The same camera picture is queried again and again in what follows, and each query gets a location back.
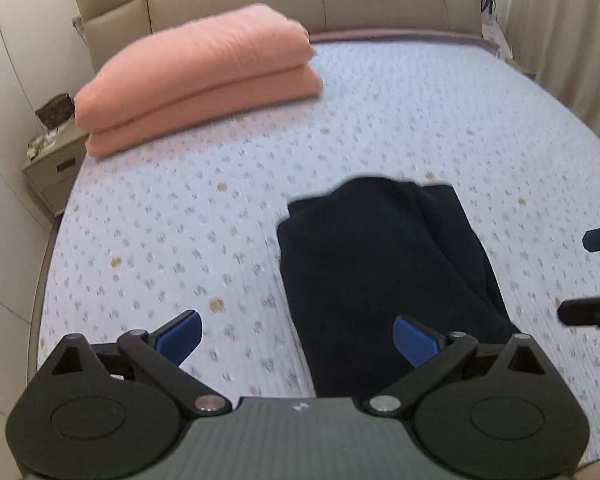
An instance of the beige curtain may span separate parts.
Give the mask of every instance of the beige curtain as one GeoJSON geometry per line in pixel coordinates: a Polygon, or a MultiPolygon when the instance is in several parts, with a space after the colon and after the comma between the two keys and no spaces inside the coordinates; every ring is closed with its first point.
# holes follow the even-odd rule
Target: beige curtain
{"type": "Polygon", "coordinates": [[[514,58],[600,137],[600,0],[512,0],[514,58]]]}

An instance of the folded dark towel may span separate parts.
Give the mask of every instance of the folded dark towel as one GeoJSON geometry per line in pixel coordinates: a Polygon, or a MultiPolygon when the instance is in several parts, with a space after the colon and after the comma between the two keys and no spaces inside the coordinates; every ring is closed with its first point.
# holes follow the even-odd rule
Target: folded dark towel
{"type": "Polygon", "coordinates": [[[366,397],[411,370],[399,314],[484,343],[518,332],[451,186],[356,178],[288,209],[280,270],[319,396],[366,397]]]}

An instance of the black handle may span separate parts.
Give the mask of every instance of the black handle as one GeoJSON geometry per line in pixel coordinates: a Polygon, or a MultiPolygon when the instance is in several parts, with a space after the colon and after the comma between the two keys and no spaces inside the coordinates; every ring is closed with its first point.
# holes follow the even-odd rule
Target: black handle
{"type": "Polygon", "coordinates": [[[558,307],[558,319],[566,326],[600,328],[600,297],[563,301],[558,307]]]}
{"type": "Polygon", "coordinates": [[[70,167],[75,166],[75,157],[69,158],[64,162],[61,162],[56,166],[56,171],[61,173],[61,171],[68,170],[70,167]]]}

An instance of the nightstand drawer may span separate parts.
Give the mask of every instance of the nightstand drawer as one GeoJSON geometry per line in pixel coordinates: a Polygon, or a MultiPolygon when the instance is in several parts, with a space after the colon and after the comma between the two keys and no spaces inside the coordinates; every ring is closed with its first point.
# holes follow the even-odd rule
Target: nightstand drawer
{"type": "Polygon", "coordinates": [[[87,153],[84,142],[74,142],[62,150],[49,153],[27,170],[27,177],[40,190],[65,180],[74,180],[87,153]]]}
{"type": "Polygon", "coordinates": [[[69,202],[69,195],[71,195],[74,183],[75,179],[69,178],[58,184],[53,184],[42,192],[42,196],[55,216],[58,216],[64,210],[66,203],[69,202]]]}

